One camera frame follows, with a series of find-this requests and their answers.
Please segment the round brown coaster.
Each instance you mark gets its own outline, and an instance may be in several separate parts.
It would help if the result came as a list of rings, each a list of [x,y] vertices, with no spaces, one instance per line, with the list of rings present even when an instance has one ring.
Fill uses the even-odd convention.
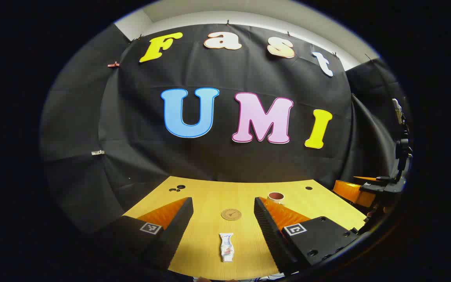
[[[242,217],[242,213],[238,209],[226,209],[220,213],[225,220],[236,221]]]

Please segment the black backdrop cloth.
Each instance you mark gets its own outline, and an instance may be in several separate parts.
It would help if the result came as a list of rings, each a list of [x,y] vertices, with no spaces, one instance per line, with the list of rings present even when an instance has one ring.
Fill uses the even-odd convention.
[[[261,27],[189,25],[129,41],[112,25],[51,87],[40,149],[53,198],[93,233],[169,176],[330,188],[391,175],[393,98],[409,117],[381,59],[345,70],[342,56]]]

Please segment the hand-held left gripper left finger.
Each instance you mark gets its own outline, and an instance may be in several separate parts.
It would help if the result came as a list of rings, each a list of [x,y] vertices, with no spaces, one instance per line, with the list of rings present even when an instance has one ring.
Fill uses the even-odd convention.
[[[93,233],[92,242],[117,261],[165,271],[193,212],[193,199],[184,197],[138,218],[121,216]]]

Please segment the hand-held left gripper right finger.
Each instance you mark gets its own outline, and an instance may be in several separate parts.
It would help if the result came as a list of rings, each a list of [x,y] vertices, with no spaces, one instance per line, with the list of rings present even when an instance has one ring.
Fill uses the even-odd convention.
[[[337,255],[358,239],[325,216],[309,219],[266,198],[254,199],[254,215],[279,272],[290,275]]]

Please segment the wooden desktop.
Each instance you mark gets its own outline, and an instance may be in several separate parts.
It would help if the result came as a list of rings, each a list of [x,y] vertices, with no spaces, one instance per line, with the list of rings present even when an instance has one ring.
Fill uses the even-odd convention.
[[[308,218],[329,217],[346,229],[361,228],[365,214],[314,180],[281,183],[233,183],[171,176],[131,207],[138,218],[184,197],[193,199],[193,216],[169,270],[210,280],[248,280],[278,273],[254,215],[254,199],[271,192],[285,195],[285,206]],[[242,217],[225,220],[220,213],[238,209]],[[233,262],[222,262],[220,233],[233,233]]]

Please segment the white toothpaste tube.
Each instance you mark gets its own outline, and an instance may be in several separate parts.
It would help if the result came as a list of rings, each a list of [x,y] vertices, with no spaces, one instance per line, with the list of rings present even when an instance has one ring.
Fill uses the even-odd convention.
[[[222,262],[233,262],[235,254],[235,249],[231,241],[233,233],[220,233],[219,237],[221,240],[220,255]]]

